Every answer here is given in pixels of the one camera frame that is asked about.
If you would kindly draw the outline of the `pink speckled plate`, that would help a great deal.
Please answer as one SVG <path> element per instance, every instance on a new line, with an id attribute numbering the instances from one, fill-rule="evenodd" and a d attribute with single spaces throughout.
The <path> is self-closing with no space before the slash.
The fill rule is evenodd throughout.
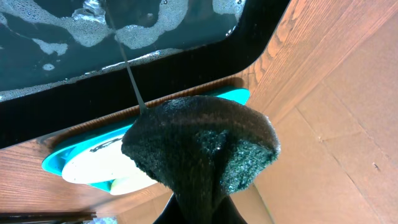
<path id="1" fill-rule="evenodd" d="M 92 184 L 114 179 L 131 178 L 140 184 L 151 179 L 136 167 L 135 162 L 121 152 L 124 135 L 112 137 L 84 146 L 68 160 L 62 170 L 62 177 L 74 184 Z"/>

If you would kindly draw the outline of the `green scrub sponge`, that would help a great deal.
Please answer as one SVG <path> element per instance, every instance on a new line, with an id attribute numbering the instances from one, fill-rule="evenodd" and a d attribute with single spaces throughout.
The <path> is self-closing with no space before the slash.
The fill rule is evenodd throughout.
<path id="1" fill-rule="evenodd" d="M 141 113 L 121 151 L 175 194 L 182 223 L 214 223 L 221 201 L 278 158 L 280 141 L 269 118 L 251 108 L 187 96 Z"/>

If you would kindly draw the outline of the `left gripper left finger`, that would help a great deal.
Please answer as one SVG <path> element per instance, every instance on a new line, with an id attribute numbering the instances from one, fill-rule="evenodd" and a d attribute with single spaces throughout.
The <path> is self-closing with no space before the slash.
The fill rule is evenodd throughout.
<path id="1" fill-rule="evenodd" d="M 154 221 L 154 224 L 181 224 L 182 213 L 178 205 L 175 194 L 172 194 L 164 210 Z"/>

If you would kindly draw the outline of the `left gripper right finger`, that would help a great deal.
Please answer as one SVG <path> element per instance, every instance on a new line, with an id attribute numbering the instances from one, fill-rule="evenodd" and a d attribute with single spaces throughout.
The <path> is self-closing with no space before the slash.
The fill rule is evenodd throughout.
<path id="1" fill-rule="evenodd" d="M 225 197 L 214 212 L 214 224 L 247 224 L 230 196 Z"/>

